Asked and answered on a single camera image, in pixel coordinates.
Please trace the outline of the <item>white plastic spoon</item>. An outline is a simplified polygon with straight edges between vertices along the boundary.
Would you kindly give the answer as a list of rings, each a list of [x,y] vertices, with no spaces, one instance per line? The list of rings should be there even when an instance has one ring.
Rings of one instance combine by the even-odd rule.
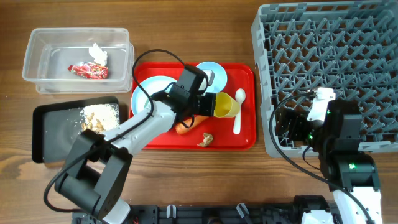
[[[246,92],[244,91],[244,89],[242,88],[238,89],[235,94],[235,100],[237,101],[239,106],[239,111],[235,116],[234,126],[233,126],[233,133],[235,135],[238,135],[241,132],[241,108],[242,108],[242,103],[245,101],[245,99],[246,99]]]

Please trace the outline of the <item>red candy wrapper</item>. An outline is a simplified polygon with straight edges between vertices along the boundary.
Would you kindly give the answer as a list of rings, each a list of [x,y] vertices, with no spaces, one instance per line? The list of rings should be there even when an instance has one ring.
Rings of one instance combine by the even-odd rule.
[[[68,71],[87,79],[103,80],[108,78],[108,67],[93,62],[82,62],[79,65],[70,65]]]

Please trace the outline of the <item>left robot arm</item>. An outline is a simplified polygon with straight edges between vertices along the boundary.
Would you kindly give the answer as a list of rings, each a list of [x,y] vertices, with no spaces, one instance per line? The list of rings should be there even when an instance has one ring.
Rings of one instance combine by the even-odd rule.
[[[48,186],[77,205],[78,213],[105,223],[126,223],[131,207],[121,193],[132,158],[187,116],[211,116],[215,104],[214,93],[158,91],[148,107],[118,127],[103,134],[83,131]]]

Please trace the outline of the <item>light blue bowl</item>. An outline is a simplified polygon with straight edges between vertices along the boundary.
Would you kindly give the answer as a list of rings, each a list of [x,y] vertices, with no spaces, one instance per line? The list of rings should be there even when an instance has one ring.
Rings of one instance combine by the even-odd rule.
[[[219,93],[221,92],[228,81],[226,70],[216,62],[202,62],[196,68],[203,70],[206,73],[213,72],[214,78],[210,86],[207,87],[206,93]]]

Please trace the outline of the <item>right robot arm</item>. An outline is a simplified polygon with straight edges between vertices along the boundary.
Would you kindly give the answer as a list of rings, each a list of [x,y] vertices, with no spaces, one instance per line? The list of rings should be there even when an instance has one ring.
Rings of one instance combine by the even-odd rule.
[[[276,128],[270,129],[277,152],[301,172],[329,186],[343,223],[382,223],[381,183],[373,158],[360,151],[359,136],[363,117],[359,106],[342,99],[326,106],[324,122],[307,121],[303,113],[284,108],[280,102],[271,114]],[[275,139],[284,131],[289,138],[303,141],[318,153],[321,175],[299,166],[278,146]]]

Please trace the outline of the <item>orange carrot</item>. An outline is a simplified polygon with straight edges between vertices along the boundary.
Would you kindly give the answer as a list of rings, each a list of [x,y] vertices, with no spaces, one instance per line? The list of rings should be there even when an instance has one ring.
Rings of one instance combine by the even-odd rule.
[[[185,121],[182,121],[175,126],[176,133],[185,134],[190,130],[192,130],[193,128],[197,127],[199,124],[201,124],[208,118],[209,118],[208,116],[197,115]]]

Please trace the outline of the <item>white tissue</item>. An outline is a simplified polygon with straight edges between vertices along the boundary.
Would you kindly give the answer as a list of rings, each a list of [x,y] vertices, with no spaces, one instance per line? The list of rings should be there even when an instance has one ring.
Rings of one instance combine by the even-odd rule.
[[[88,53],[93,57],[94,63],[97,63],[101,66],[106,66],[108,53],[107,51],[103,51],[97,43],[94,43],[91,47],[88,48]]]

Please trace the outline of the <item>rice food leftovers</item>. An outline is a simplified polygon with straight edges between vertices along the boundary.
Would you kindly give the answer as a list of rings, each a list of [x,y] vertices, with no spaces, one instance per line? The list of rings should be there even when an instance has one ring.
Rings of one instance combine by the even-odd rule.
[[[113,103],[89,105],[84,107],[81,130],[90,129],[98,134],[119,126],[119,106]]]

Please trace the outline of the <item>light blue plate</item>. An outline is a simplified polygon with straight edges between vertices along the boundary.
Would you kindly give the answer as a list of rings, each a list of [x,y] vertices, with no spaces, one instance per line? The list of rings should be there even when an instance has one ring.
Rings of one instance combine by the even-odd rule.
[[[162,90],[168,93],[171,89],[170,83],[172,82],[176,82],[176,79],[158,75],[145,79],[140,83],[140,85],[151,96],[152,94]],[[133,115],[140,113],[148,103],[149,100],[147,96],[139,87],[136,87],[131,97],[131,111]]]

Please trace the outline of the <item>yellow plastic cup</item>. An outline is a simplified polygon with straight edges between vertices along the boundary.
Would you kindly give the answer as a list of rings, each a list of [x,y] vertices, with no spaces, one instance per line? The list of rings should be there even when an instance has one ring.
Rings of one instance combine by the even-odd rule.
[[[238,102],[227,93],[216,94],[216,105],[213,116],[217,118],[232,118],[239,113]]]

